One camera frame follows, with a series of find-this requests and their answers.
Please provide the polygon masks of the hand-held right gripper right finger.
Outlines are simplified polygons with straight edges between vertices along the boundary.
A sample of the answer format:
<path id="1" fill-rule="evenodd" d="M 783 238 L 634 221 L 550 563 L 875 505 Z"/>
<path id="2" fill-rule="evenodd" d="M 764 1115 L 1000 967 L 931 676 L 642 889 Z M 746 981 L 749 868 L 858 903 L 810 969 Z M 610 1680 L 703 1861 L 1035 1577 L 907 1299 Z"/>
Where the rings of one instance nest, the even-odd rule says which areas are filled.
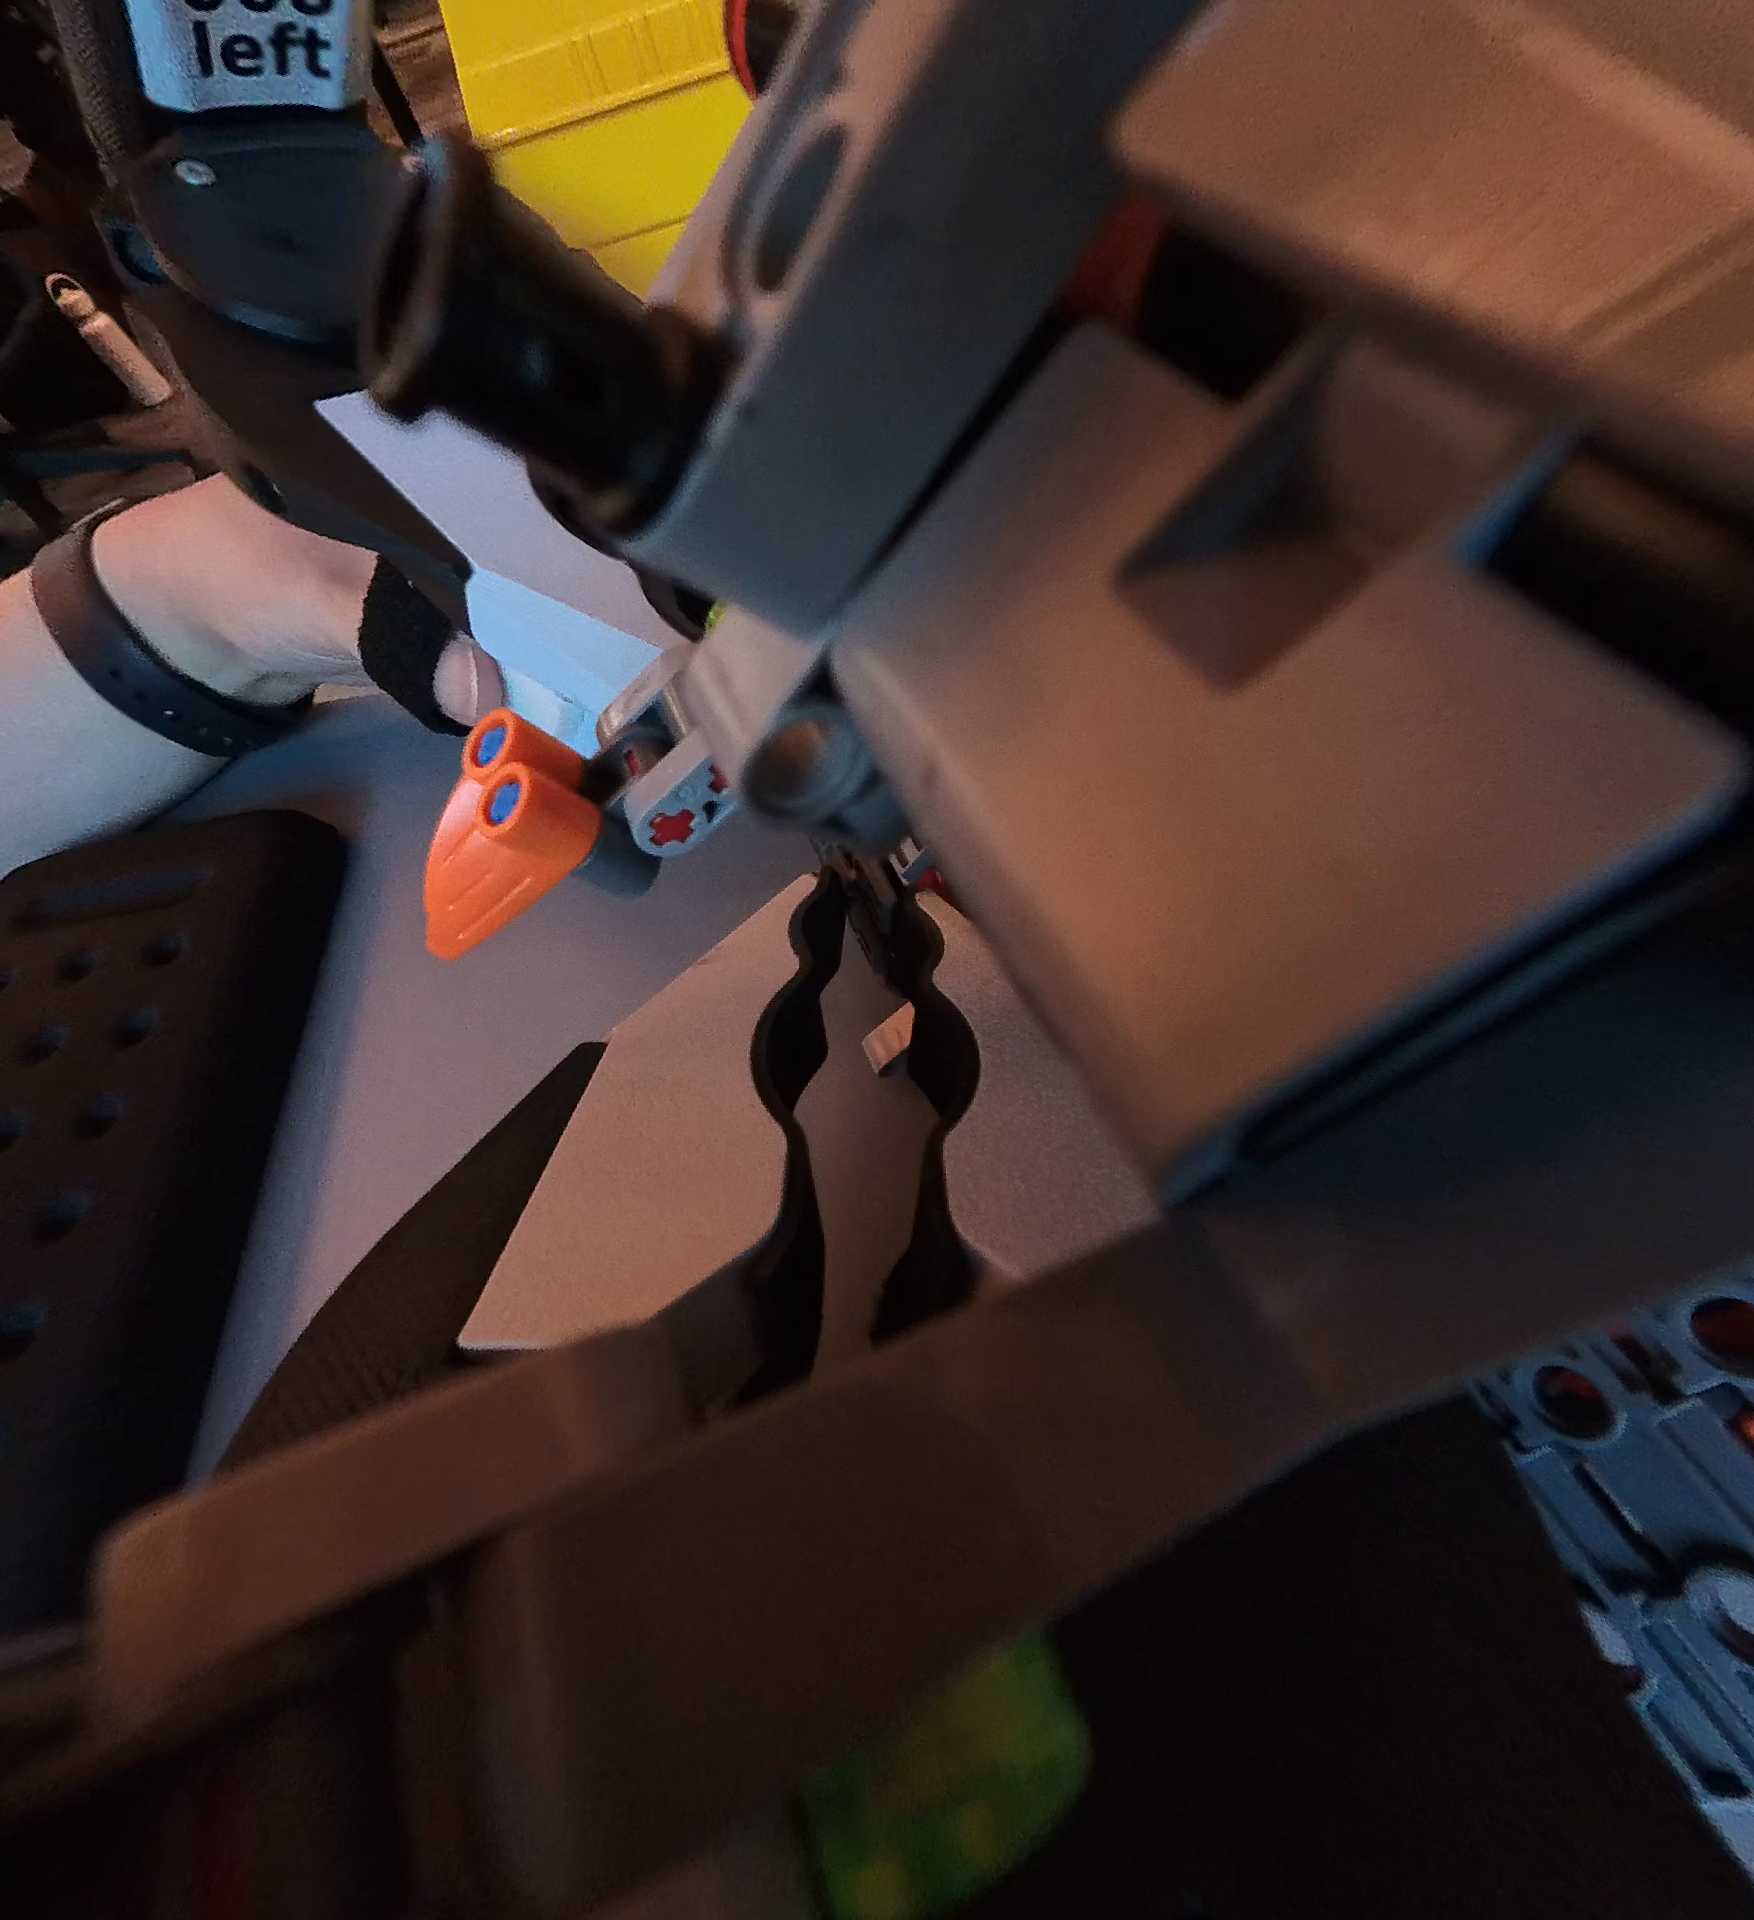
<path id="1" fill-rule="evenodd" d="M 910 1236 L 875 1298 L 875 1339 L 1086 1259 L 1162 1214 L 979 929 L 940 894 L 907 894 L 885 936 L 898 1006 L 866 1035 L 866 1064 L 914 1087 L 933 1119 Z"/>

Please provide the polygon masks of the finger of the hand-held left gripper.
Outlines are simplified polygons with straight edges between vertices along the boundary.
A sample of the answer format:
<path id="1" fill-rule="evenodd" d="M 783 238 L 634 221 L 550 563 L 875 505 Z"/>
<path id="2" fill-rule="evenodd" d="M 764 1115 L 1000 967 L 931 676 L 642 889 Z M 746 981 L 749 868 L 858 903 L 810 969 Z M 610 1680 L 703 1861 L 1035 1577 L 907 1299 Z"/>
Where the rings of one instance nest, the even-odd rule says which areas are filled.
<path id="1" fill-rule="evenodd" d="M 468 625 L 502 670 L 509 708 L 596 753 L 604 711 L 683 641 L 631 569 L 577 540 L 525 465 L 457 419 L 398 422 L 362 391 L 316 411 L 468 560 Z"/>

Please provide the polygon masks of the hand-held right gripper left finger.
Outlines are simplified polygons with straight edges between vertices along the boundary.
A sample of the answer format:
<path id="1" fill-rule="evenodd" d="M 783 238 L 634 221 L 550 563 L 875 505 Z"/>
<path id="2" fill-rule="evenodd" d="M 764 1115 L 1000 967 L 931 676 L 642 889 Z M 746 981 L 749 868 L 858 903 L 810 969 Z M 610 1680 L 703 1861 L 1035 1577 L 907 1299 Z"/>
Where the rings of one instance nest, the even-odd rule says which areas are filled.
<path id="1" fill-rule="evenodd" d="M 794 881 L 614 1029 L 467 1352 L 656 1331 L 699 1414 L 813 1375 L 825 1236 L 797 1107 L 844 946 L 844 881 Z"/>

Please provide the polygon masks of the grey toy brick spaceship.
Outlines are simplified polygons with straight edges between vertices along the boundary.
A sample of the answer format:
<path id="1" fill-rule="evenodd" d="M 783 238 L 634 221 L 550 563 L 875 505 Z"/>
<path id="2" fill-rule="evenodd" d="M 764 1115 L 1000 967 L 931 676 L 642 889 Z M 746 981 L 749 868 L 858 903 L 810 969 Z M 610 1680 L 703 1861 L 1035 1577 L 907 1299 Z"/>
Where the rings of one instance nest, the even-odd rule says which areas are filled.
<path id="1" fill-rule="evenodd" d="M 657 303 L 467 149 L 363 383 L 728 603 L 762 819 L 930 836 L 1170 1209 L 752 1417 L 236 1572 L 578 1350 L 170 1500 L 93 1715 L 203 1738 L 465 1562 L 584 1914 L 1346 1432 L 1754 1254 L 1754 4 L 818 4 Z"/>

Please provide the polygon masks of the person's left forearm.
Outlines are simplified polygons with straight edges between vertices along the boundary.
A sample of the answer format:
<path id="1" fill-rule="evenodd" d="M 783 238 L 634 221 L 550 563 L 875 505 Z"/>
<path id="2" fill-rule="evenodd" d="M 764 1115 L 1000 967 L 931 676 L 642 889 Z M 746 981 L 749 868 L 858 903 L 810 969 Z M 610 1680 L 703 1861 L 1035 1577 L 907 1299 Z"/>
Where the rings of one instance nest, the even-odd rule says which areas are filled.
<path id="1" fill-rule="evenodd" d="M 153 819 L 221 769 L 106 705 L 52 641 L 29 579 L 0 586 L 0 880 Z"/>

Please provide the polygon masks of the grey desk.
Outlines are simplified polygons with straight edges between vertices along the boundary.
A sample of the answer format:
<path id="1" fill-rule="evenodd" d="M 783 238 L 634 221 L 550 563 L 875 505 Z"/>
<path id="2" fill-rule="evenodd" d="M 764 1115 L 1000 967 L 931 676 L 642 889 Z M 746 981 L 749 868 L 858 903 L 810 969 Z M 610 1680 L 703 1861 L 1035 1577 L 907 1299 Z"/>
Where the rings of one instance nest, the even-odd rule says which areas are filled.
<path id="1" fill-rule="evenodd" d="M 353 857 L 289 1118 L 267 1178 L 191 1477 L 370 1418 L 461 1369 L 535 1352 L 471 1354 L 461 1334 L 614 1029 L 710 948 L 807 878 L 846 886 L 842 969 L 822 992 L 829 1054 L 797 1107 L 825 1236 L 813 1375 L 699 1414 L 665 1335 L 622 1329 L 572 1347 L 608 1428 L 625 1401 L 670 1404 L 662 1432 L 752 1417 L 866 1359 L 875 1298 L 910 1236 L 930 1107 L 866 1064 L 898 1006 L 885 981 L 894 891 L 844 857 L 758 827 L 670 861 L 649 894 L 588 878 L 480 948 L 425 954 L 424 853 L 457 753 L 378 702 L 328 708 L 305 746 L 222 777 L 193 817 L 289 802 L 345 831 Z"/>

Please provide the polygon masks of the person's left hand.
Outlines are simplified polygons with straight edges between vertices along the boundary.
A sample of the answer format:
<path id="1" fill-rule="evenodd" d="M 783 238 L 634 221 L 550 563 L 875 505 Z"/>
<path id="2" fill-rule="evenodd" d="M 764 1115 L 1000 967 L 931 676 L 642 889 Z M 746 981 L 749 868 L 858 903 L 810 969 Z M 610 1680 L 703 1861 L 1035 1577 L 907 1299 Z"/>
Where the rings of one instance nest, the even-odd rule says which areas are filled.
<path id="1" fill-rule="evenodd" d="M 497 660 L 399 567 L 291 525 L 230 479 L 102 520 L 93 563 L 158 655 L 239 705 L 380 689 L 438 732 L 505 707 Z"/>

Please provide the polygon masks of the white bottle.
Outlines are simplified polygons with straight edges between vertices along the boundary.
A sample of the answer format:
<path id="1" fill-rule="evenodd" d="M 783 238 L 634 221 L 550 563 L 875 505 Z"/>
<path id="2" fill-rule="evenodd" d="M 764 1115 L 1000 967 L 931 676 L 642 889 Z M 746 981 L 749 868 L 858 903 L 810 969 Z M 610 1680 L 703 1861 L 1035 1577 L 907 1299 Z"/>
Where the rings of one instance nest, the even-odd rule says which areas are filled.
<path id="1" fill-rule="evenodd" d="M 122 383 L 128 398 L 143 409 L 170 403 L 173 387 L 167 376 L 76 278 L 67 273 L 46 274 L 44 292 L 83 345 Z"/>

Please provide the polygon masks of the yellow plastic box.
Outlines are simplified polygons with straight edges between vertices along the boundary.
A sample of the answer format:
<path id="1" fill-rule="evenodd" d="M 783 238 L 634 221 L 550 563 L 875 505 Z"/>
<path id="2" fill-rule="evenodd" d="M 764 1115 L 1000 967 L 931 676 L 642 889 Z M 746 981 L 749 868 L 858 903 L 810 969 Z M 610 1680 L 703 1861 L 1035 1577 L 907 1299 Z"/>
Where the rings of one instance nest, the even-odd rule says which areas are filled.
<path id="1" fill-rule="evenodd" d="M 645 299 L 746 125 L 722 2 L 442 2 L 499 182 Z"/>

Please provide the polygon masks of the black wristband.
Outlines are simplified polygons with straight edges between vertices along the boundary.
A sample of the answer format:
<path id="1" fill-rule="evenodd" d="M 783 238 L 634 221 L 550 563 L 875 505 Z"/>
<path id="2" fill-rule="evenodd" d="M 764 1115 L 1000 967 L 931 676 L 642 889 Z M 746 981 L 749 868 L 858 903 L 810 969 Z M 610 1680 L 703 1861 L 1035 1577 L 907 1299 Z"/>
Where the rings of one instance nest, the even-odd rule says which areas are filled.
<path id="1" fill-rule="evenodd" d="M 130 508 L 128 497 L 109 498 L 33 556 L 27 583 L 55 650 L 108 708 L 198 757 L 240 759 L 297 732 L 313 695 L 286 707 L 233 701 L 173 667 L 125 617 L 97 574 L 95 535 Z"/>

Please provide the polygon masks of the black studded mat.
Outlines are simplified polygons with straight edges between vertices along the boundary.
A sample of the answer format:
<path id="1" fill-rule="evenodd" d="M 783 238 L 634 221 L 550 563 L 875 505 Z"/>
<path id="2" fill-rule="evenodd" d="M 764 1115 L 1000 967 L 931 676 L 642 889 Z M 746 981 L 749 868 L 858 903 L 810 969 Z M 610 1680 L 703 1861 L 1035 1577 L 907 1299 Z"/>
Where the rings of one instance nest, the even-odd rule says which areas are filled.
<path id="1" fill-rule="evenodd" d="M 251 812 L 0 880 L 0 1640 L 186 1481 L 345 866 Z"/>

